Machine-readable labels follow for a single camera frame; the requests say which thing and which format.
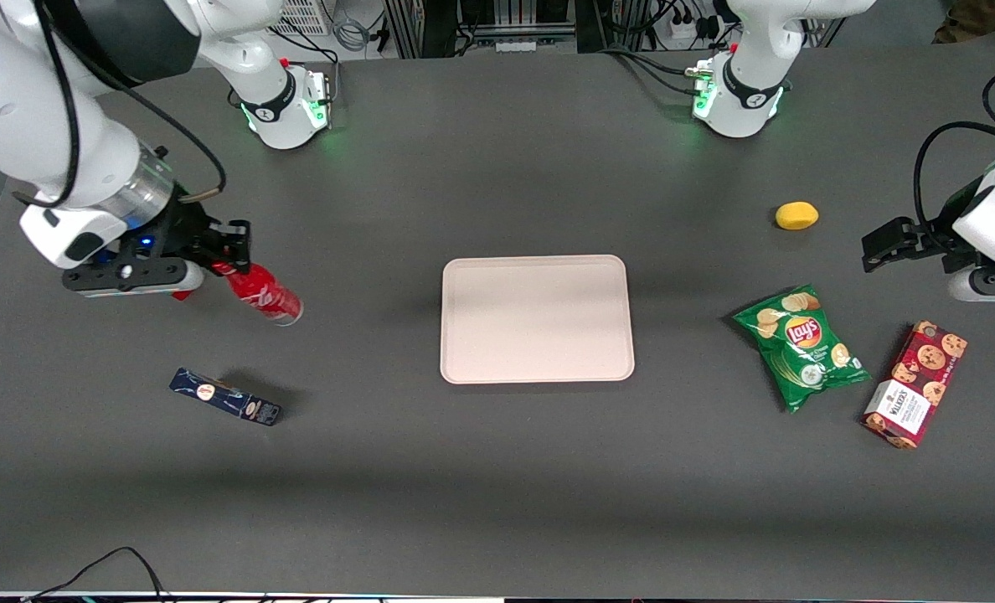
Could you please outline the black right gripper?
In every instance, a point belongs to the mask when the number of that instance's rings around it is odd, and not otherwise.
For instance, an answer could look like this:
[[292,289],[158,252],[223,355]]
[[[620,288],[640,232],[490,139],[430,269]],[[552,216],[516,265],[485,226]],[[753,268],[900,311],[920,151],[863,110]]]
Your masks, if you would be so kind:
[[[251,272],[251,222],[211,220],[202,206],[181,204],[179,187],[168,206],[141,228],[127,230],[80,266],[64,271],[76,294],[190,294],[205,270],[217,276]],[[209,228],[203,267],[194,245]]]

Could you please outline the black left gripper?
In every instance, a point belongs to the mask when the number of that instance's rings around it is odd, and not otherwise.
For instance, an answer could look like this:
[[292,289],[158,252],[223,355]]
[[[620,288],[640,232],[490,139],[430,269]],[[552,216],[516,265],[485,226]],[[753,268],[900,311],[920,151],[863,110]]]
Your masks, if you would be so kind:
[[970,214],[995,190],[991,184],[983,186],[983,180],[983,177],[977,177],[951,194],[943,202],[938,216],[929,220],[924,211],[921,179],[912,179],[916,222],[908,217],[897,217],[863,236],[863,271],[873,272],[884,265],[910,259],[911,253],[921,247],[921,237],[926,241],[926,249],[931,249],[927,255],[943,256],[945,271],[995,266],[995,260],[988,259],[956,232],[957,220]]

